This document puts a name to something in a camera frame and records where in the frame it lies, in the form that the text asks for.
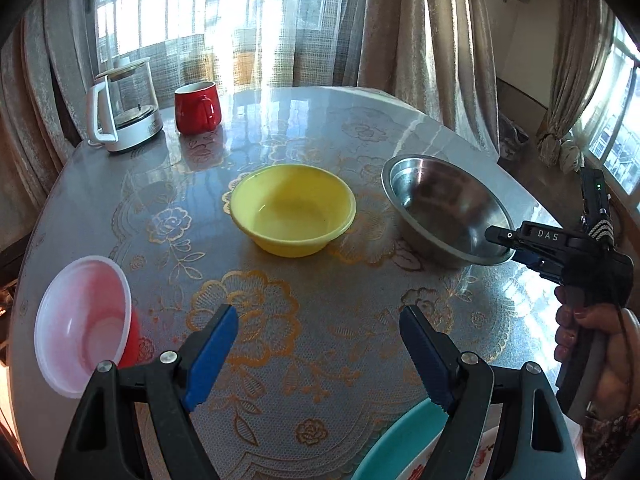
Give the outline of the person's right hand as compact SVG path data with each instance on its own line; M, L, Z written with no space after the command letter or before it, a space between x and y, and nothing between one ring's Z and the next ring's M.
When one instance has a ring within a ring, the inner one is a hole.
M603 420L628 414L639 405L638 318L631 310L617 309L612 304L571 307L562 286L558 286L554 294L561 304L555 315L559 327L554 337L554 358L558 362L568 358L579 327L608 336L605 363L591 400L592 410Z

